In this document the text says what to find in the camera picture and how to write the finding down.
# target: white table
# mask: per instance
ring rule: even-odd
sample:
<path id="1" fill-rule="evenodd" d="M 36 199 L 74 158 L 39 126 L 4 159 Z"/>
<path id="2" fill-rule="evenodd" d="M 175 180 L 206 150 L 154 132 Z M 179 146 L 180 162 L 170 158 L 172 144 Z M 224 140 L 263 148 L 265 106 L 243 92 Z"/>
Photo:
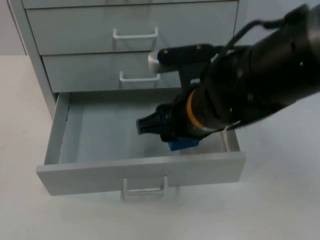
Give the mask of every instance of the white table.
<path id="1" fill-rule="evenodd" d="M 239 183 L 49 196 L 35 173 L 51 118 L 27 56 L 0 57 L 0 239 L 307 240 L 320 236 L 320 95 L 238 130 Z"/>

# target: white drawer handle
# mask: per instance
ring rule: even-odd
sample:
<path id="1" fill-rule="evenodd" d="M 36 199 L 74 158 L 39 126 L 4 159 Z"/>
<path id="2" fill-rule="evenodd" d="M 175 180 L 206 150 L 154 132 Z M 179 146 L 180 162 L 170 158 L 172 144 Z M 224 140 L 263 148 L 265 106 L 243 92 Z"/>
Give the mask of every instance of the white drawer handle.
<path id="1" fill-rule="evenodd" d="M 119 80 L 122 83 L 141 83 L 141 82 L 156 82 L 160 80 L 160 74 L 157 74 L 153 78 L 124 78 L 124 73 L 121 71 L 119 74 Z"/>
<path id="2" fill-rule="evenodd" d="M 117 29 L 113 29 L 113 38 L 118 40 L 118 39 L 155 39 L 158 37 L 159 31 L 158 28 L 154 28 L 154 33 L 152 34 L 146 34 L 146 35 L 118 35 L 117 34 Z"/>
<path id="3" fill-rule="evenodd" d="M 127 189 L 127 179 L 123 179 L 122 183 L 122 194 L 123 196 L 146 196 L 146 195 L 157 195 L 163 196 L 168 189 L 168 177 L 163 176 L 163 184 L 159 190 L 142 190 L 142 191 L 134 191 Z"/>

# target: blue block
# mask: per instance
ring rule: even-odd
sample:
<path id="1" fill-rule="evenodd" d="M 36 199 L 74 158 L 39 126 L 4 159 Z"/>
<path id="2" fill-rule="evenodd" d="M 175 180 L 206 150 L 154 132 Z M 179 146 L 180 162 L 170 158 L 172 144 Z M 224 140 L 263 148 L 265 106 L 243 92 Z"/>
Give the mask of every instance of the blue block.
<path id="1" fill-rule="evenodd" d="M 188 149 L 195 146 L 198 146 L 199 141 L 190 140 L 190 139 L 179 139 L 178 141 L 168 142 L 169 148 L 171 151 Z"/>

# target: drawer cabinet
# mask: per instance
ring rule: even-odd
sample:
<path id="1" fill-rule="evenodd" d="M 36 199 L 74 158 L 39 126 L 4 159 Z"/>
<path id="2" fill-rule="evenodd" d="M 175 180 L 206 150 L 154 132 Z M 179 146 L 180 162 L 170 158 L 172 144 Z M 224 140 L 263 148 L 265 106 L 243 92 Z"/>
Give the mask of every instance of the drawer cabinet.
<path id="1" fill-rule="evenodd" d="M 138 135 L 136 120 L 180 93 L 177 72 L 150 72 L 150 51 L 224 45 L 242 25 L 247 0 L 10 1 L 54 113 L 36 169 L 51 195 L 161 195 L 239 181 L 246 156 L 234 131 L 170 151 L 159 136 Z"/>

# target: black cable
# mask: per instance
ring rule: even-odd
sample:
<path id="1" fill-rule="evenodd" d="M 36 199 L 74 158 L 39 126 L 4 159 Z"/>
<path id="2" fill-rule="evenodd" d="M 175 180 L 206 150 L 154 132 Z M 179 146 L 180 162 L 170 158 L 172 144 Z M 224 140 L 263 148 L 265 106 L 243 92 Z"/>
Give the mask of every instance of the black cable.
<path id="1" fill-rule="evenodd" d="M 230 41 L 222 48 L 221 52 L 213 59 L 210 65 L 210 72 L 214 69 L 215 65 L 220 61 L 221 58 L 225 57 L 228 51 L 252 28 L 255 26 L 262 26 L 265 29 L 272 30 L 283 27 L 286 24 L 285 19 L 277 19 L 273 21 L 263 21 L 263 20 L 254 20 L 247 23 L 243 28 L 240 29 Z"/>

